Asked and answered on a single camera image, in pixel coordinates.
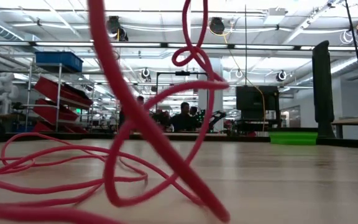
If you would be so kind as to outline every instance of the black monitor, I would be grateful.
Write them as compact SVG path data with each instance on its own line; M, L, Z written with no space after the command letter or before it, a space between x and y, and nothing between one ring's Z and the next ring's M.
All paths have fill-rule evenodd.
M314 119L318 123L318 136L333 138L333 87L328 45L329 42L325 40L313 49Z
M265 111L278 110L277 86L258 86L265 100ZM241 110L242 119L263 119L262 94L254 86L236 87L236 108Z

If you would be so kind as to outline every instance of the green mat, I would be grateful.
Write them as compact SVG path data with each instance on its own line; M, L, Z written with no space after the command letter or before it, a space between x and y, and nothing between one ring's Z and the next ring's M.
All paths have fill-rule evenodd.
M270 143L287 145L316 145L317 133L311 132L269 132Z

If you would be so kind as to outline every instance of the tangled cable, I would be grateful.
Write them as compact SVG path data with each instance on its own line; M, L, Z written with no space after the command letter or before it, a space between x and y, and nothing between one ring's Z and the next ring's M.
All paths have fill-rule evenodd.
M183 6L183 34L185 36L185 41L187 47L179 49L173 54L172 62L179 67L186 65L190 60L195 59L200 67L208 74L208 81L195 81L182 83L175 85L169 89L164 90L154 98L151 98L144 107L138 105L133 98L129 87L126 85L125 80L122 78L119 65L117 64L112 47L109 43L108 35L106 29L103 29L104 24L104 4L103 0L88 0L89 7L89 23L91 27L91 35L94 39L94 47L98 57L100 59L103 70L106 74L106 78L114 92L115 96L122 102L123 107L127 108L126 116L129 118L126 120L124 125L121 128L120 133L114 138L114 142L111 145L110 149L104 149L100 147L91 147L91 146L78 146L72 145L69 142L61 141L59 139L54 139L48 136L44 136L38 133L24 133L14 136L12 139L8 140L5 143L2 153L0 156L0 161L4 164L0 168L1 174L10 174L15 172L21 172L32 167L45 167L45 166L54 166L57 164L62 164L64 162L73 161L76 159L99 159L104 162L104 172L103 178L91 180L83 183L61 185L57 187L45 188L45 189L34 189L28 187L20 187L6 182L0 181L0 188L5 190L10 190L22 194L52 194L56 192L63 192L68 190L77 190L77 189L88 189L85 193L72 198L58 198L51 200L43 200L38 202L17 202L17 203L0 203L0 218L5 220L12 220L17 222L71 222L71 223L120 223L118 221L111 220L100 215L95 215L85 211L81 211L76 208L71 207L52 207L56 205L67 205L74 204L78 205L79 203L84 202L86 199L90 198L99 188L104 184L106 195L109 201L117 207L125 207L136 205L138 203L144 202L153 196L157 195L169 185L176 187L181 193L188 197L192 202L197 205L207 206L222 222L228 222L230 217L227 210L224 208L222 203L215 197L212 191L206 186L206 184L198 177L198 175L190 168L189 164L191 160L196 156L203 139L206 135L208 129L208 121L212 115L213 104L214 104L214 91L213 90L223 90L228 88L229 85L224 82L224 80L219 77L216 73L213 72L211 63L208 56L204 51L201 50L201 44L203 43L206 29L208 25L208 0L203 0L203 27L201 30L200 39L196 46L192 46L190 37L187 33L187 14L188 8L190 6L191 0L186 0L185 5ZM184 59L181 62L178 62L178 56L183 52L189 51L190 56ZM188 157L183 160L180 155L174 150L170 144L168 138L163 135L162 131L158 128L157 124L148 116L148 110L162 101L169 95L190 90L190 89L209 89L209 98L208 98L208 109L204 117L204 122L201 127L200 134L193 146ZM148 163L147 161L120 152L120 147L124 143L124 140L129 136L130 131L136 128L139 130L144 139L146 139L160 154L160 156L165 160L165 162L172 168L174 174L168 176L162 170L158 169L154 165ZM45 139L50 139L58 141L65 146L53 147L50 149L44 149L39 152L30 154L25 157L6 157L6 148L8 145L13 142L15 139L23 136L39 136ZM62 161L48 162L48 163L36 163L35 159L58 151L67 151L67 150L81 150L85 154L82 156L71 157L64 159ZM96 155L93 152L102 152L105 155ZM138 177L116 177L114 175L116 160L117 158L128 168L138 173ZM151 189L144 194L131 197L131 198L120 198L118 196L115 183L116 182L137 182L137 181L147 181L147 173L137 169L128 163L126 163L122 158L127 158L133 161L136 161L149 169L152 169L159 175L161 175L165 180L154 189ZM177 178L181 178L189 188L195 193L195 195L189 193L184 188L176 183Z

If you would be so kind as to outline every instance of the wooden table surface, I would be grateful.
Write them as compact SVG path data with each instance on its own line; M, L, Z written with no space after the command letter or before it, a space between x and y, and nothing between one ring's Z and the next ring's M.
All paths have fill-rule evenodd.
M87 139L73 143L108 147L111 142ZM7 155L23 156L57 145L49 141L15 142ZM173 142L173 145L185 156L193 142ZM122 150L170 171L144 141L127 141ZM79 154L81 152L59 152L38 161L56 161ZM205 142L191 165L225 204L231 213L231 223L358 224L358 149ZM1 175L0 180L26 187L51 187L100 178L102 170L100 161L88 159L55 167L33 168L20 174ZM146 189L162 181L159 175L146 168L144 170L150 174ZM133 175L119 167L117 174ZM123 197L138 195L145 190L143 182L118 183L117 186ZM80 192L84 190L35 196L0 189L0 202L59 198ZM126 208L113 207L105 193L101 192L80 208L130 224L219 223L209 212L187 201L173 187L145 203Z

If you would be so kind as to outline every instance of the blue bin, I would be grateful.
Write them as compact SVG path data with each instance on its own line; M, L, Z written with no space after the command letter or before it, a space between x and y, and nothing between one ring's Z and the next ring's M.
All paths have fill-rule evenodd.
M62 64L63 73L82 72L83 61L71 52L36 52L35 64L46 71L58 73Z

